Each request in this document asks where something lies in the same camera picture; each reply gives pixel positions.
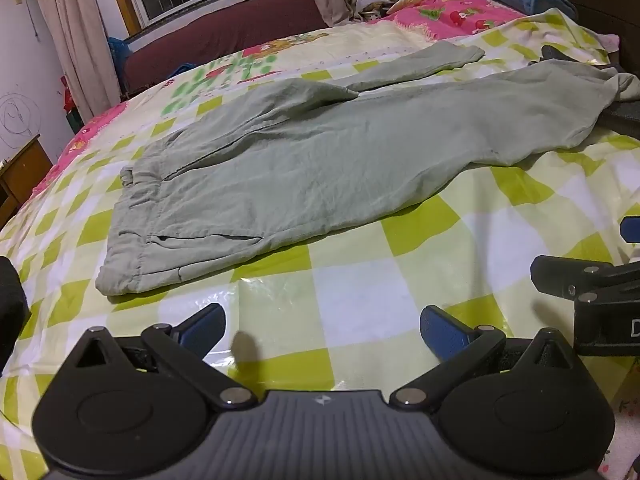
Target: wooden cabinet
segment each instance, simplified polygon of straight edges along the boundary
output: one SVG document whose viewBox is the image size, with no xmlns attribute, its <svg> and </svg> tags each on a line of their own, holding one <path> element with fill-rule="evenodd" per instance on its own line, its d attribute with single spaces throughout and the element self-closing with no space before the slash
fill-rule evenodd
<svg viewBox="0 0 640 480">
<path fill-rule="evenodd" d="M 31 191 L 51 169 L 36 135 L 0 169 L 0 228 L 27 202 Z"/>
</svg>

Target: logo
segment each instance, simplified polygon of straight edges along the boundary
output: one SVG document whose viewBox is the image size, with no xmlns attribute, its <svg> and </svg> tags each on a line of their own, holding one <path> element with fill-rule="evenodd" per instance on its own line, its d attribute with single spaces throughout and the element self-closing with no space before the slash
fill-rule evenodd
<svg viewBox="0 0 640 480">
<path fill-rule="evenodd" d="M 328 404 L 329 402 L 331 402 L 333 399 L 331 397 L 329 397 L 328 395 L 321 395 L 318 396 L 314 399 L 315 402 L 317 402 L 318 404 L 322 404 L 323 406 L 325 404 Z"/>
</svg>

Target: white wall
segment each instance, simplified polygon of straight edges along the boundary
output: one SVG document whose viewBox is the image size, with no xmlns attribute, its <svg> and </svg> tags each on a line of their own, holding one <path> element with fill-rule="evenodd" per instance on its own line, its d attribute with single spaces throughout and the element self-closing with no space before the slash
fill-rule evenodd
<svg viewBox="0 0 640 480">
<path fill-rule="evenodd" d="M 118 38 L 119 40 L 126 40 L 129 37 L 129 32 L 122 19 L 117 1 L 97 0 L 97 2 L 100 8 L 100 14 L 102 15 L 104 28 L 107 30 L 107 35 L 112 38 Z"/>
<path fill-rule="evenodd" d="M 66 121 L 63 75 L 37 0 L 0 0 L 0 158 L 35 134 L 52 162 L 73 137 Z"/>
</svg>

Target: floral blanket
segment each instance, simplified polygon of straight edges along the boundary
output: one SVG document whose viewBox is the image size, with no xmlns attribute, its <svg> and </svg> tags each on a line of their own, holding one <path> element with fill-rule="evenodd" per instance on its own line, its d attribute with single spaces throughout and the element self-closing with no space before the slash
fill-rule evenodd
<svg viewBox="0 0 640 480">
<path fill-rule="evenodd" d="M 382 20 L 419 30 L 429 40 L 446 40 L 477 34 L 522 16 L 492 0 L 410 0 L 407 6 L 392 7 Z"/>
</svg>

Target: green and white checkered sheet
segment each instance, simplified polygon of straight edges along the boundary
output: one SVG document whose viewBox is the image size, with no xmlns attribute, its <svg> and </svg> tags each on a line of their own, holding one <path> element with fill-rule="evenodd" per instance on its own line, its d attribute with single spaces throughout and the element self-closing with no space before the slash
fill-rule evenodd
<svg viewBox="0 0 640 480">
<path fill-rule="evenodd" d="M 583 61 L 607 62 L 598 41 L 556 10 L 455 42 L 480 46 L 486 55 L 410 84 L 520 68 L 537 59 L 544 44 Z M 226 56 L 136 97 L 0 233 L 0 254 L 18 269 L 31 309 L 0 379 L 0 476 L 6 480 L 34 480 L 46 469 L 31 415 L 89 326 L 135 335 L 217 302 L 228 326 L 206 361 L 258 394 L 378 388 L 387 396 L 436 365 L 418 331 L 425 305 L 509 335 L 555 326 L 571 337 L 573 305 L 536 292 L 529 279 L 533 258 L 628 259 L 632 247 L 621 240 L 618 222 L 640 212 L 640 142 L 597 128 L 575 150 L 532 156 L 510 168 L 468 168 L 437 195 L 380 221 L 184 285 L 102 296 L 94 280 L 121 195 L 118 172 L 146 145 L 242 99 L 257 84 L 348 76 L 429 43 L 379 22 L 311 33 L 291 44 L 265 57 Z M 592 358 L 587 364 L 612 397 L 630 363 Z"/>
</svg>

